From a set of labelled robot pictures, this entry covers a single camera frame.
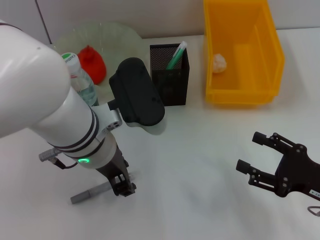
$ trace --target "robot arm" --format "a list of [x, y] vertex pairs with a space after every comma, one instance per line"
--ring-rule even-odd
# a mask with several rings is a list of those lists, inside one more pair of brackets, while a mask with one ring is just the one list
[[53, 149], [106, 176], [115, 195], [128, 196], [129, 166], [110, 132], [122, 125], [149, 128], [159, 124], [165, 108], [140, 59], [120, 64], [110, 79], [115, 100], [90, 108], [74, 91], [61, 56], [20, 29], [0, 24], [0, 137], [30, 128]]

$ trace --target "red object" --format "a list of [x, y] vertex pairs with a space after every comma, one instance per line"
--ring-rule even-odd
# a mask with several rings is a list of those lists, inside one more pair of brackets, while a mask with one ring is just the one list
[[79, 54], [81, 67], [91, 77], [94, 84], [101, 83], [106, 75], [107, 68], [101, 55], [91, 46], [86, 46]]

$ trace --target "white wall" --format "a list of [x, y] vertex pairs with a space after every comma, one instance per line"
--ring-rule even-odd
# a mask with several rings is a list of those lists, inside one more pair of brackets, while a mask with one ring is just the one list
[[0, 0], [0, 19], [49, 44], [35, 0]]
[[[320, 0], [268, 0], [278, 29], [320, 27]], [[87, 21], [118, 21], [143, 38], [203, 34], [203, 0], [38, 0], [51, 40]]]

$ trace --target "green marker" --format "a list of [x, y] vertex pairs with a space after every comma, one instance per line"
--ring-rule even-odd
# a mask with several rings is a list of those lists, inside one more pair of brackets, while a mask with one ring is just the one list
[[171, 61], [166, 66], [165, 70], [171, 70], [174, 69], [175, 65], [178, 63], [180, 58], [182, 57], [182, 54], [184, 54], [184, 50], [187, 48], [187, 43], [185, 41], [182, 41], [182, 43], [179, 45], [175, 53], [173, 54], [173, 57]]

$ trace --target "black mesh pen holder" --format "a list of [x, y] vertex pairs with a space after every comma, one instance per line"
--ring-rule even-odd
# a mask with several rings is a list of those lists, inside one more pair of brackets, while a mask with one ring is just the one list
[[187, 49], [173, 69], [166, 67], [179, 44], [150, 46], [151, 79], [165, 106], [186, 105], [189, 61]]

